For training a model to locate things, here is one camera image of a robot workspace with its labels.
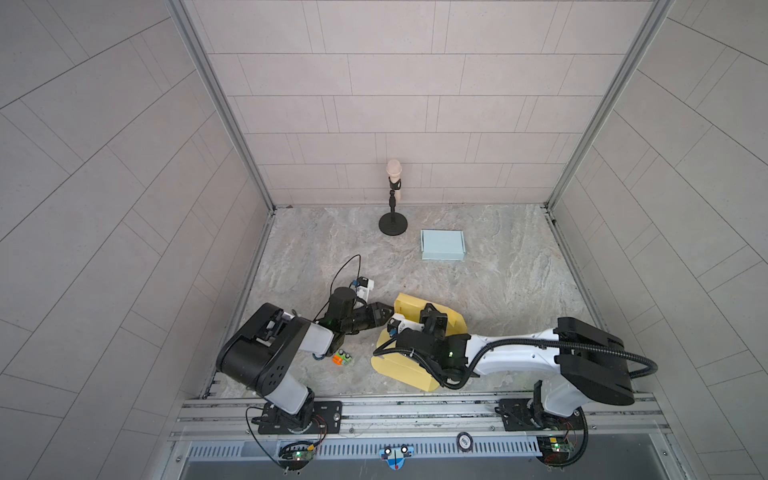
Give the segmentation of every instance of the small toy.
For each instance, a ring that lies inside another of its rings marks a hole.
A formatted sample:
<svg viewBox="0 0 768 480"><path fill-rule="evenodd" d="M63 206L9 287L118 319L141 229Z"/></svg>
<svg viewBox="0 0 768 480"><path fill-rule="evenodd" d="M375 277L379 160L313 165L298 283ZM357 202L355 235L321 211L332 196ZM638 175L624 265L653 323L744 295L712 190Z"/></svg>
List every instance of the small toy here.
<svg viewBox="0 0 768 480"><path fill-rule="evenodd" d="M333 356L333 362L336 365L352 365L352 356L342 349Z"/></svg>

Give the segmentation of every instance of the white wall tile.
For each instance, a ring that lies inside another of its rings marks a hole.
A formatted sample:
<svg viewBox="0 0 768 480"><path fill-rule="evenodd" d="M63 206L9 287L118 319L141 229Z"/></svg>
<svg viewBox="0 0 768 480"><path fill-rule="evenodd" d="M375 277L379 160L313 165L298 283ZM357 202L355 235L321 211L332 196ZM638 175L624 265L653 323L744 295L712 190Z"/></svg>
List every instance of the white wall tile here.
<svg viewBox="0 0 768 480"><path fill-rule="evenodd" d="M543 164L557 139L557 134L483 134L475 161Z"/></svg>
<svg viewBox="0 0 768 480"><path fill-rule="evenodd" d="M547 30L547 38L544 40L544 46L541 53L554 53L560 41L560 35L563 33L563 27L568 20L568 14L571 13L573 2L558 2L558 7L554 10L554 16Z"/></svg>
<svg viewBox="0 0 768 480"><path fill-rule="evenodd" d="M257 164L296 163L286 134L245 134L244 137Z"/></svg>
<svg viewBox="0 0 768 480"><path fill-rule="evenodd" d="M312 53L302 2L194 4L213 53Z"/></svg>
<svg viewBox="0 0 768 480"><path fill-rule="evenodd" d="M713 266L706 273L703 273L697 280L709 292L762 261L763 259L760 258L760 255L755 253L755 250L752 250L749 245L746 245L738 252Z"/></svg>
<svg viewBox="0 0 768 480"><path fill-rule="evenodd" d="M722 360L717 360L698 369L701 379L708 386L762 370L763 367L760 366L748 350Z"/></svg>
<svg viewBox="0 0 768 480"><path fill-rule="evenodd" d="M0 115L0 238L32 212L69 174Z"/></svg>
<svg viewBox="0 0 768 480"><path fill-rule="evenodd" d="M360 205L365 202L362 188L292 189L290 194L294 205Z"/></svg>
<svg viewBox="0 0 768 480"><path fill-rule="evenodd" d="M526 131L580 134L587 127L600 97L539 97Z"/></svg>
<svg viewBox="0 0 768 480"><path fill-rule="evenodd" d="M445 53L539 53L556 7L554 2L453 2Z"/></svg>
<svg viewBox="0 0 768 480"><path fill-rule="evenodd" d="M633 318L629 322L629 326L632 328L632 331L635 332L635 334L638 334L649 326L655 325L656 322L660 322L663 318L664 316L661 315L661 310L659 310L659 307L654 305L650 309Z"/></svg>
<svg viewBox="0 0 768 480"><path fill-rule="evenodd" d="M157 59L171 85L175 85L195 69L187 47L181 41L181 35L170 18L144 30L141 36L152 50L152 55Z"/></svg>
<svg viewBox="0 0 768 480"><path fill-rule="evenodd" d="M500 164L434 164L430 187L495 187Z"/></svg>
<svg viewBox="0 0 768 480"><path fill-rule="evenodd" d="M197 217L187 215L132 310L169 331L213 242Z"/></svg>
<svg viewBox="0 0 768 480"><path fill-rule="evenodd" d="M187 77L187 83L189 83L190 88L192 88L192 93L194 93L194 96L197 99L197 104L200 105L200 109L203 113L206 116L214 114L216 107L214 106L214 101L210 98L210 93L205 85L203 85L203 79L200 78L200 72L195 71L194 73L191 73L190 76Z"/></svg>
<svg viewBox="0 0 768 480"><path fill-rule="evenodd" d="M335 100L342 132L417 132L425 129L427 97L354 96L336 97Z"/></svg>
<svg viewBox="0 0 768 480"><path fill-rule="evenodd" d="M0 105L21 97L73 63L22 0L0 12Z"/></svg>
<svg viewBox="0 0 768 480"><path fill-rule="evenodd" d="M760 0L712 0L696 18L693 28L765 62L766 17L768 5Z"/></svg>
<svg viewBox="0 0 768 480"><path fill-rule="evenodd" d="M232 150L212 176L198 201L214 223L221 227L227 212L248 180L248 172L236 150Z"/></svg>
<svg viewBox="0 0 768 480"><path fill-rule="evenodd" d="M349 55L355 95L458 95L463 68L464 55Z"/></svg>
<svg viewBox="0 0 768 480"><path fill-rule="evenodd" d="M144 66L147 67L147 70L149 70L149 73L152 75L154 82L160 90L163 93L169 91L171 84L165 76L165 73L163 73L163 69L160 68L160 64L157 63L157 59L152 55L152 50L149 49L149 45L147 45L144 37L142 37L141 34L138 34L129 38L128 41L136 49L136 53L141 57L141 61L144 63Z"/></svg>
<svg viewBox="0 0 768 480"><path fill-rule="evenodd" d="M661 321L637 335L647 356L659 364L656 378L675 409L697 452L741 449L742 445L723 413L691 365L667 322Z"/></svg>
<svg viewBox="0 0 768 480"><path fill-rule="evenodd" d="M638 71L615 110L672 166L710 127L707 120Z"/></svg>
<svg viewBox="0 0 768 480"><path fill-rule="evenodd" d="M317 1L303 0L301 3L304 8L306 30L310 35L312 53L325 53L326 42L323 39L323 25L320 23L320 12L317 8Z"/></svg>
<svg viewBox="0 0 768 480"><path fill-rule="evenodd" d="M333 165L265 165L273 188L338 188Z"/></svg>
<svg viewBox="0 0 768 480"><path fill-rule="evenodd" d="M656 237L636 255L632 265L694 366L706 365L746 349L662 236Z"/></svg>
<svg viewBox="0 0 768 480"><path fill-rule="evenodd" d="M654 305L646 285L637 276L605 223L598 228L587 245L626 318L633 319Z"/></svg>
<svg viewBox="0 0 768 480"><path fill-rule="evenodd" d="M704 98L712 91L712 88L725 75L725 72L733 65L739 55L741 54L738 51L731 47L725 47L725 50L717 57L717 60L685 99L685 103L691 108L699 108Z"/></svg>
<svg viewBox="0 0 768 480"><path fill-rule="evenodd" d="M231 209L200 267L200 275L217 291L221 291L224 285L246 226L240 215Z"/></svg>
<svg viewBox="0 0 768 480"><path fill-rule="evenodd" d="M648 2L574 2L555 51L623 54L649 7Z"/></svg>
<svg viewBox="0 0 768 480"><path fill-rule="evenodd" d="M188 141L141 195L134 210L170 242L210 176L200 152Z"/></svg>
<svg viewBox="0 0 768 480"><path fill-rule="evenodd" d="M106 149L69 177L0 243L0 318L37 327L143 190Z"/></svg>
<svg viewBox="0 0 768 480"><path fill-rule="evenodd" d="M205 295L195 287L190 289L181 306L178 320L170 329L168 338L157 355L144 386L141 387L134 408L158 415L170 413L195 347L213 309L214 303Z"/></svg>
<svg viewBox="0 0 768 480"><path fill-rule="evenodd" d="M432 23L432 53L445 53L448 34L448 15L451 2L435 2L435 20Z"/></svg>
<svg viewBox="0 0 768 480"><path fill-rule="evenodd" d="M168 332L161 329L159 326L145 319L138 313L131 310L125 316L125 320L120 325L124 330L133 333L135 336L139 336L147 340L152 345L162 347L165 337Z"/></svg>
<svg viewBox="0 0 768 480"><path fill-rule="evenodd" d="M639 69L685 100L724 49L725 45L718 41L666 20Z"/></svg>
<svg viewBox="0 0 768 480"><path fill-rule="evenodd" d="M744 246L744 240L663 158L648 168L632 194L694 276Z"/></svg>
<svg viewBox="0 0 768 480"><path fill-rule="evenodd" d="M387 134L390 158L409 164L460 164L469 146L469 134Z"/></svg>
<svg viewBox="0 0 768 480"><path fill-rule="evenodd" d="M697 109L719 129L768 161L768 65L741 55Z"/></svg>
<svg viewBox="0 0 768 480"><path fill-rule="evenodd" d="M119 329L30 478L96 478L158 350Z"/></svg>
<svg viewBox="0 0 768 480"><path fill-rule="evenodd" d="M598 209L594 207L587 192L576 180L571 179L563 192L563 202L571 212L574 222L582 233L589 227L592 220L598 215Z"/></svg>
<svg viewBox="0 0 768 480"><path fill-rule="evenodd" d="M77 0L51 6L91 57L168 18L165 5L151 0Z"/></svg>
<svg viewBox="0 0 768 480"><path fill-rule="evenodd" d="M704 468L712 475L750 475L757 473L755 464L745 450L713 452L701 455Z"/></svg>
<svg viewBox="0 0 768 480"><path fill-rule="evenodd" d="M607 163L598 169L585 190L622 250L650 225L650 218Z"/></svg>
<svg viewBox="0 0 768 480"><path fill-rule="evenodd" d="M762 342L767 330L764 322L767 287L768 265L762 262L710 292L712 300L763 368L768 365L768 348Z"/></svg>
<svg viewBox="0 0 768 480"><path fill-rule="evenodd" d="M208 55L225 95L252 95L240 58L234 53Z"/></svg>
<svg viewBox="0 0 768 480"><path fill-rule="evenodd" d="M156 442L156 435L121 430L97 480L140 478Z"/></svg>
<svg viewBox="0 0 768 480"><path fill-rule="evenodd" d="M0 321L0 369L5 370L31 334L29 330Z"/></svg>
<svg viewBox="0 0 768 480"><path fill-rule="evenodd" d="M160 94L136 50L124 41L26 95L24 103L88 159Z"/></svg>
<svg viewBox="0 0 768 480"><path fill-rule="evenodd" d="M235 98L245 120L246 133L284 134L328 131L323 100L320 97Z"/></svg>
<svg viewBox="0 0 768 480"><path fill-rule="evenodd" d="M0 462L6 478L27 478L51 441L61 419L0 409Z"/></svg>
<svg viewBox="0 0 768 480"><path fill-rule="evenodd" d="M437 131L515 131L525 97L440 97Z"/></svg>
<svg viewBox="0 0 768 480"><path fill-rule="evenodd" d="M658 237L659 235L661 235L661 232L656 228L656 225L648 225L648 227L643 230L643 233L638 235L636 239L632 240L632 243L630 243L627 248L624 249L624 254L629 260L632 260L638 253L643 251L643 249L647 247L654 238Z"/></svg>
<svg viewBox="0 0 768 480"><path fill-rule="evenodd" d="M506 187L554 187L560 178L560 164L514 164L509 172Z"/></svg>
<svg viewBox="0 0 768 480"><path fill-rule="evenodd" d="M587 266L590 260L592 260L592 253L587 247L587 242L581 236L576 223L574 223L571 213L568 212L568 208L565 206L565 202L558 202L554 207L554 218L558 221L558 227L565 237L565 241L568 242L568 247L576 262L576 267L580 270Z"/></svg>
<svg viewBox="0 0 768 480"><path fill-rule="evenodd" d="M467 55L461 93L556 95L571 59L570 55Z"/></svg>
<svg viewBox="0 0 768 480"><path fill-rule="evenodd" d="M710 391L717 403L720 404L733 429L742 439L752 461L764 476L768 473L768 461L762 450L750 440L754 438L753 435L759 435L761 429L768 426L763 415L754 414L762 399L768 396L768 376L765 372L753 373L711 386ZM740 458L729 466L734 468L732 473L753 473L750 471L748 458Z"/></svg>
<svg viewBox="0 0 768 480"><path fill-rule="evenodd" d="M328 53L430 53L434 2L318 2Z"/></svg>
<svg viewBox="0 0 768 480"><path fill-rule="evenodd" d="M0 375L0 407L63 418L77 396L52 386Z"/></svg>
<svg viewBox="0 0 768 480"><path fill-rule="evenodd" d="M67 25L61 21L56 11L48 3L48 0L25 0L25 4L32 10L35 17L43 24L51 37L56 40L56 43L67 54L72 63L77 65L83 61L88 60L88 54L80 46L77 39L72 32L69 31Z"/></svg>
<svg viewBox="0 0 768 480"><path fill-rule="evenodd" d="M760 159L712 128L677 170L758 254L768 257L763 229L768 222L768 167Z"/></svg>
<svg viewBox="0 0 768 480"><path fill-rule="evenodd" d="M232 150L232 140L224 129L219 114L211 115L197 133L203 138L203 142L205 142L210 154L213 155L216 165L221 165L221 162Z"/></svg>
<svg viewBox="0 0 768 480"><path fill-rule="evenodd" d="M520 116L518 122L515 125L515 131L525 131L528 128L528 122L531 121L531 115L533 115L533 109L536 108L536 102L538 97L525 97L523 101L523 107L520 110Z"/></svg>
<svg viewBox="0 0 768 480"><path fill-rule="evenodd" d="M452 187L443 189L444 204L510 204L517 188Z"/></svg>
<svg viewBox="0 0 768 480"><path fill-rule="evenodd" d="M79 392L159 259L118 225L6 372Z"/></svg>
<svg viewBox="0 0 768 480"><path fill-rule="evenodd" d="M299 134L299 144L308 164L374 164L374 134Z"/></svg>
<svg viewBox="0 0 768 480"><path fill-rule="evenodd" d="M171 88L109 142L109 148L149 187L205 121L186 81Z"/></svg>
<svg viewBox="0 0 768 480"><path fill-rule="evenodd" d="M558 95L603 95L623 55L574 55Z"/></svg>
<svg viewBox="0 0 768 480"><path fill-rule="evenodd" d="M648 142L615 111L608 116L594 141L595 150L621 180L627 178L649 147Z"/></svg>
<svg viewBox="0 0 768 480"><path fill-rule="evenodd" d="M32 113L24 102L17 100L0 110L24 135L40 147L48 156L69 174L73 174L82 164L78 157L66 143L61 141L37 115Z"/></svg>
<svg viewBox="0 0 768 480"><path fill-rule="evenodd" d="M238 55L254 95L350 95L346 55Z"/></svg>
<svg viewBox="0 0 768 480"><path fill-rule="evenodd" d="M627 178L624 179L624 185L626 185L628 189L632 190L632 187L635 186L637 181L640 180L640 177L645 174L645 172L652 165L652 163L656 161L657 158L660 158L659 153L652 147L648 148L640 161L637 162L637 165L635 165L629 175L627 175Z"/></svg>

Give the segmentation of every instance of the yellow foam pad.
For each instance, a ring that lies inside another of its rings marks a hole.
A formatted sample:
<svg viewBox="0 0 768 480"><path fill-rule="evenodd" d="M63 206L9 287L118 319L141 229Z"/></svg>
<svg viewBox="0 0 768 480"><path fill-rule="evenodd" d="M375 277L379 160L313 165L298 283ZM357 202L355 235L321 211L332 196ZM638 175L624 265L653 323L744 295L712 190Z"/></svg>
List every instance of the yellow foam pad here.
<svg viewBox="0 0 768 480"><path fill-rule="evenodd" d="M397 296L397 300L395 300L395 313L401 313L406 319L411 320L412 322L418 322L419 315L427 303L431 302L400 293ZM437 303L433 303L432 305L434 305L440 312L448 314L448 328L445 332L446 335L467 333L467 324L461 313ZM382 330L381 335L379 335L379 340L376 342L376 346L381 346L387 340L389 340L389 334L386 329L384 329ZM397 342L394 342L390 348L394 347L396 344ZM437 380L433 379L432 376L419 366L415 360L411 360L398 353L371 357L371 365L375 371L382 375L415 386L417 389L424 390L425 392L431 392L440 386L440 384L437 383Z"/></svg>

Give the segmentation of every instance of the mounting plate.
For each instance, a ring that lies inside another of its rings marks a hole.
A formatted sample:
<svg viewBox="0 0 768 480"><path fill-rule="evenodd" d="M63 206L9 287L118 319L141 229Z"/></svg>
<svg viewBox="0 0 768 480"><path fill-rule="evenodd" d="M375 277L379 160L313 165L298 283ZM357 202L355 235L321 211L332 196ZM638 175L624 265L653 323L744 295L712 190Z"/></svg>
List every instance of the mounting plate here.
<svg viewBox="0 0 768 480"><path fill-rule="evenodd" d="M341 402L315 402L313 405L313 415L317 415L326 421L328 425L327 433L339 433L341 426ZM338 420L334 420L334 415L338 414ZM264 405L262 418L265 418L259 423L259 435L290 435L292 433L286 426L277 422L277 408L271 403L267 402ZM310 422L310 426L303 434L319 434L320 427L316 422Z"/></svg>

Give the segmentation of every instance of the tiled wall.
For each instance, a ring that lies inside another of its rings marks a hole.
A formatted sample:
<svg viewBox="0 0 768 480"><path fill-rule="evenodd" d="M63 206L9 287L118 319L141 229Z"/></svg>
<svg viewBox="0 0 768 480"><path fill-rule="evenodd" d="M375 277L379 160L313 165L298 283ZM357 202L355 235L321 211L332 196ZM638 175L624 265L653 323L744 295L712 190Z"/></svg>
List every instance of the tiled wall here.
<svg viewBox="0 0 768 480"><path fill-rule="evenodd" d="M546 200L650 4L185 2L277 204Z"/></svg>
<svg viewBox="0 0 768 480"><path fill-rule="evenodd" d="M265 217L162 0L0 2L0 477L140 478Z"/></svg>
<svg viewBox="0 0 768 480"><path fill-rule="evenodd" d="M554 211L699 480L768 478L766 23L678 0Z"/></svg>

